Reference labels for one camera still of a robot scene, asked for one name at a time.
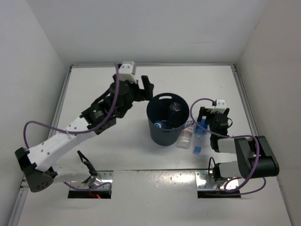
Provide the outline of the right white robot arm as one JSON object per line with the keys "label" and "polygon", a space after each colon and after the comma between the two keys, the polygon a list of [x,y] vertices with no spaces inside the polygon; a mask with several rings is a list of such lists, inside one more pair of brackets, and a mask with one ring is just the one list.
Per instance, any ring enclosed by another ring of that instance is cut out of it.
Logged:
{"label": "right white robot arm", "polygon": [[215,181],[226,178],[244,178],[250,174],[253,167],[255,171],[251,178],[275,177],[279,174],[279,164],[265,136],[255,138],[223,138],[217,134],[228,134],[228,113],[213,113],[213,109],[201,107],[198,114],[198,123],[209,127],[212,132],[210,146],[217,153],[235,154],[235,161],[216,163],[209,175]]}

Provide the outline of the clear bottle white cap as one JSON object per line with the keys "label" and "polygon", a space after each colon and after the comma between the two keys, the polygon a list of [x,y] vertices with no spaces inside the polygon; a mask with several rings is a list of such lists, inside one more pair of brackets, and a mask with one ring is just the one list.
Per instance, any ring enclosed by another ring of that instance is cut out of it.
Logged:
{"label": "clear bottle white cap", "polygon": [[182,106],[177,102],[172,102],[168,109],[168,126],[171,129],[181,125]]}

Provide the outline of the blue label Pocari bottle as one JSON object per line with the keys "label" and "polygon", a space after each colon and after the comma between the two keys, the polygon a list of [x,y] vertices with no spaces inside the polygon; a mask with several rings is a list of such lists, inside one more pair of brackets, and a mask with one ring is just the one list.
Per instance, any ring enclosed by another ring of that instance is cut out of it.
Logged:
{"label": "blue label Pocari bottle", "polygon": [[161,128],[161,129],[174,129],[174,125],[170,121],[166,121],[166,120],[156,121],[154,125],[157,128]]}

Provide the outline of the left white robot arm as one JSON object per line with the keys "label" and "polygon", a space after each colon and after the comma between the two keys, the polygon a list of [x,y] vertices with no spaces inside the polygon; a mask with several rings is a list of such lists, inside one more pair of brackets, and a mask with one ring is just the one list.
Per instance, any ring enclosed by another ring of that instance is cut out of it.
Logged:
{"label": "left white robot arm", "polygon": [[143,89],[139,88],[137,81],[122,80],[118,74],[113,79],[110,87],[66,129],[60,129],[37,146],[16,150],[15,156],[31,192],[40,192],[53,183],[69,181],[96,188],[100,176],[81,151],[77,151],[80,165],[76,168],[57,165],[56,162],[82,142],[114,126],[116,119],[123,118],[133,102],[150,101],[153,98],[154,85],[146,75],[141,76]]}

